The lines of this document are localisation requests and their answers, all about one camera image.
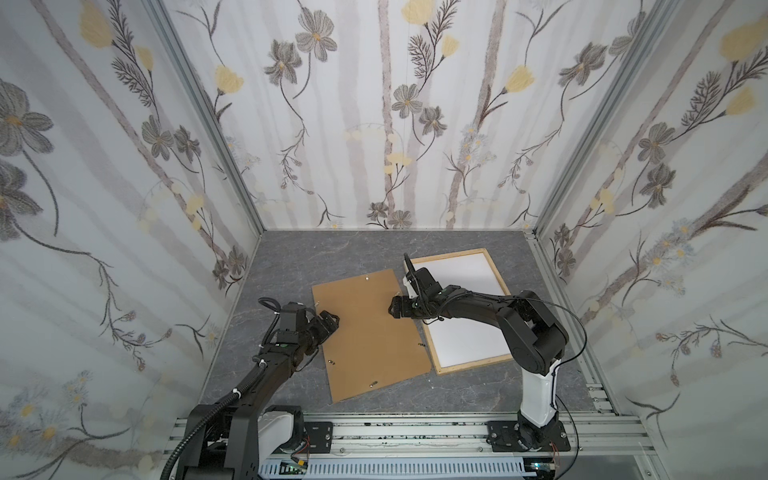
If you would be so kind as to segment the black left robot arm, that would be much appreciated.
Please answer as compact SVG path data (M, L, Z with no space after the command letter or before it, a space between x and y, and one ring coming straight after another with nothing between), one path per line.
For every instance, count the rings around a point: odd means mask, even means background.
M258 299L273 320L252 358L254 366L229 392L189 414L162 479L258 479L261 461L303 437L299 407L267 406L276 391L311 362L339 328L340 318L300 302Z

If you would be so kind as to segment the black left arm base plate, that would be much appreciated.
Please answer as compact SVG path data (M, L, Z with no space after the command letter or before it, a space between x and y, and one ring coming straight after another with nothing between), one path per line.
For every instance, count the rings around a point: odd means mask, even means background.
M305 439L308 441L307 452L313 454L329 454L332 449L332 422L306 422L304 424Z

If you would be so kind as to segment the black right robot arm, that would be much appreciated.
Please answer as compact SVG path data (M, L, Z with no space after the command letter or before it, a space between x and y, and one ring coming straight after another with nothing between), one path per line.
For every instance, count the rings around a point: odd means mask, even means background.
M408 293L392 299L389 314L426 326L458 319L498 330L507 352L524 371L519 421L537 429L550 426L557 419L557 370L569 343L568 333L550 305L531 290L497 295L442 285L428 268L416 267L408 255L404 265Z

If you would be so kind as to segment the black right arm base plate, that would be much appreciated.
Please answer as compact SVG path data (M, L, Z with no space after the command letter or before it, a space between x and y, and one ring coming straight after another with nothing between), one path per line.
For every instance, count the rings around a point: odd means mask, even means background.
M538 427L526 419L489 421L486 442L492 451L517 453L570 452L571 444L563 423L554 417L547 425Z

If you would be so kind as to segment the brown wooden backing board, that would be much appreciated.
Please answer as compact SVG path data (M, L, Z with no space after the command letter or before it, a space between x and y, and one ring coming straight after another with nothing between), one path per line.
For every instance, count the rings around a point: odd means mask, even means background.
M312 287L315 306L339 317L322 346L332 401L341 401L427 374L432 370L415 323L389 312L401 294L393 270Z

